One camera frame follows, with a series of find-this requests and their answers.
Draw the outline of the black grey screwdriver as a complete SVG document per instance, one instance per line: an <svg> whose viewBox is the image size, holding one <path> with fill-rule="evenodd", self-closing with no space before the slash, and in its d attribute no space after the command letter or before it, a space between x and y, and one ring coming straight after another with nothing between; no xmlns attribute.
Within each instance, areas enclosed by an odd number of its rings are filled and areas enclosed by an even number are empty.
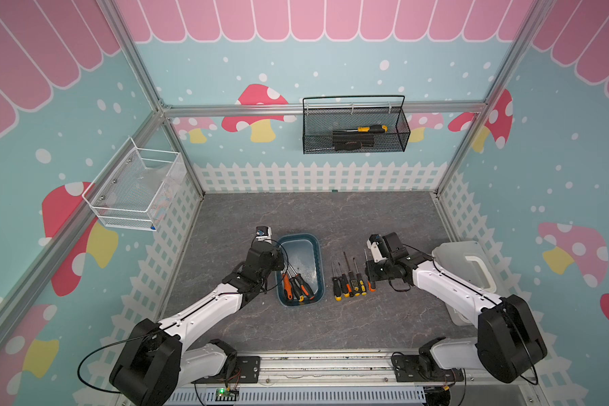
<svg viewBox="0 0 609 406"><path fill-rule="evenodd" d="M292 286L291 289L292 289L294 299L297 299L297 301L299 301L299 302L303 302L305 300L305 295L304 295L299 283L296 281L295 277L289 276L289 282Z"/></svg>

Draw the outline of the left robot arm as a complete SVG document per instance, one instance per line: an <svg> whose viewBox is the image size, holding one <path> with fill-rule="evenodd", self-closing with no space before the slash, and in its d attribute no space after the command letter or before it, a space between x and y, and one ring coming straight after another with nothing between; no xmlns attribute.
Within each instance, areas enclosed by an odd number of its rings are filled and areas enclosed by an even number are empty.
<svg viewBox="0 0 609 406"><path fill-rule="evenodd" d="M231 377L232 347L220 340L189 347L220 321L267 290L267 279L287 265L284 250L268 240L251 244L210 293L162 321L138 322L111 371L109 383L135 405L163 405L174 391L201 378Z"/></svg>

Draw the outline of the yellow collar screwdriver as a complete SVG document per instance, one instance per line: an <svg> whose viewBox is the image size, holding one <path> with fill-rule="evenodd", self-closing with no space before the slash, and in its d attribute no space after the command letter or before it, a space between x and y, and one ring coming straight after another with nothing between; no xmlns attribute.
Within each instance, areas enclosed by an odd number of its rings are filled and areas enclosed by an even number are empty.
<svg viewBox="0 0 609 406"><path fill-rule="evenodd" d="M353 294L353 296L360 296L360 287L358 284L358 280L356 279L355 273L352 271L352 269L350 267L350 263L349 263L347 254L343 253L343 257L345 259L345 263L348 268L348 281L349 281L349 286L351 287L352 294Z"/></svg>

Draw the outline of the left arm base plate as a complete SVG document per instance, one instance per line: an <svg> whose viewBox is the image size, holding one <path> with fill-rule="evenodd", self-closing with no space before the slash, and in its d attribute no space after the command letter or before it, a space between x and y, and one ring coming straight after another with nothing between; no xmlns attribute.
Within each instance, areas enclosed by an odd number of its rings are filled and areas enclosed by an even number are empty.
<svg viewBox="0 0 609 406"><path fill-rule="evenodd" d="M233 386L237 383L257 383L261 370L262 358L259 356L238 356L227 360L223 369L214 377L205 377L197 384L216 383Z"/></svg>

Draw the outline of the teal plastic storage box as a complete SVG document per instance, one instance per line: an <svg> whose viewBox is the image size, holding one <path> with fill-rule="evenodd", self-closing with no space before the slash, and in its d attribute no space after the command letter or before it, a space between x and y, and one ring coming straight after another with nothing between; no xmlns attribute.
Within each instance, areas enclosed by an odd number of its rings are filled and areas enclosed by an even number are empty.
<svg viewBox="0 0 609 406"><path fill-rule="evenodd" d="M284 284L280 276L277 276L279 287L277 297L285 307L297 307L316 304L321 301L325 294L324 271L322 265L321 246L318 239L310 233L296 233L283 236L278 240L287 251L289 257L289 273L299 273L301 277L313 289L313 298L304 299L302 302L294 296L288 299L284 294Z"/></svg>

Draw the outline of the black orange hex screwdriver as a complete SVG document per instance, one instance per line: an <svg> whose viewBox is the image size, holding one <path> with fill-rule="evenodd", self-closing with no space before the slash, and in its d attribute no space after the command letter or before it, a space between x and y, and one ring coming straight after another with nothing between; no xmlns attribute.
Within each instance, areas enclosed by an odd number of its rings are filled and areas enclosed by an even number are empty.
<svg viewBox="0 0 609 406"><path fill-rule="evenodd" d="M301 292L299 299L300 301L304 301L305 299L313 300L315 298L315 294L313 293L311 286L309 286L308 282L306 282L306 280L304 280L299 273L296 273L294 275L294 281L296 282L297 286L299 287L299 291Z"/></svg>

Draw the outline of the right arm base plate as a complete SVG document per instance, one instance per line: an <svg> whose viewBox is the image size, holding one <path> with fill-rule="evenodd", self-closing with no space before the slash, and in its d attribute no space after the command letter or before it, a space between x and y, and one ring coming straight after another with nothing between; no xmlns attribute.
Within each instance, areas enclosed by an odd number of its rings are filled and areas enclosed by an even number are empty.
<svg viewBox="0 0 609 406"><path fill-rule="evenodd" d="M397 382L439 382L453 385L465 380L462 370L442 369L429 356L395 352L391 355L391 363Z"/></svg>

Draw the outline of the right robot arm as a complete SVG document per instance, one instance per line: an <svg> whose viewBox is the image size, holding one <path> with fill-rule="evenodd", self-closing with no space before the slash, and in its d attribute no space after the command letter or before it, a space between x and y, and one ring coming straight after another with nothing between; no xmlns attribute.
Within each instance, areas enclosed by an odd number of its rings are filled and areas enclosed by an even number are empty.
<svg viewBox="0 0 609 406"><path fill-rule="evenodd" d="M477 330L472 338L436 338L419 348L421 375L485 370L511 383L547 357L543 336L528 303L516 294L500 296L452 273L431 254L401 242L396 233L371 235L365 264L369 285L400 279L458 311Z"/></svg>

